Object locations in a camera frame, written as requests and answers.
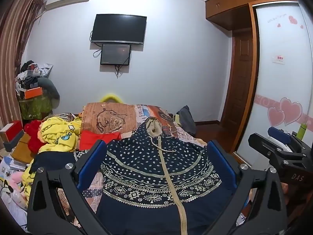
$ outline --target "green basket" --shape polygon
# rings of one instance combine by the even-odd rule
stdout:
[[[44,95],[26,100],[19,100],[18,102],[21,108],[22,119],[25,120],[42,120],[43,115],[45,116],[52,110],[51,100]]]

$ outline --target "curtain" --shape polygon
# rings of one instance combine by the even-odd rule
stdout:
[[[43,0],[14,0],[0,19],[0,128],[12,120],[21,120],[15,77],[20,72],[22,54],[42,5]]]

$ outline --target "beige zipper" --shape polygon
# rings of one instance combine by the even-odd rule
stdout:
[[[173,196],[173,200],[178,208],[178,212],[179,212],[179,216],[180,216],[180,231],[181,231],[181,235],[187,235],[187,216],[186,216],[186,211],[185,211],[185,208],[182,204],[182,202],[179,200],[179,197],[177,195],[177,192],[175,190],[175,187],[172,183],[172,180],[171,180],[171,177],[167,171],[167,168],[166,168],[166,164],[165,164],[165,160],[164,160],[164,157],[163,157],[163,153],[162,153],[162,146],[161,146],[161,136],[158,136],[158,146],[159,146],[159,156],[160,156],[160,159],[161,159],[161,164],[162,164],[162,168],[163,168],[163,171],[164,171],[164,175],[165,175],[165,179],[167,181],[167,184],[169,185],[170,187],[170,191],[171,191],[171,194]]]

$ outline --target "screw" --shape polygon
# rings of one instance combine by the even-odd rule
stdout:
[[[65,169],[72,169],[73,167],[74,165],[71,163],[65,165]]]
[[[271,173],[276,173],[276,169],[273,168],[273,167],[270,167],[270,172],[271,172]]]
[[[248,169],[248,165],[247,164],[240,164],[240,168],[241,169]]]
[[[39,167],[38,169],[37,169],[37,172],[38,173],[42,173],[44,171],[44,168],[43,167]]]

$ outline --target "gray bag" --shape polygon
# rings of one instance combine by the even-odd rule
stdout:
[[[182,124],[184,131],[188,132],[191,136],[196,136],[196,124],[191,116],[189,107],[186,105],[184,106],[179,112],[179,121]]]

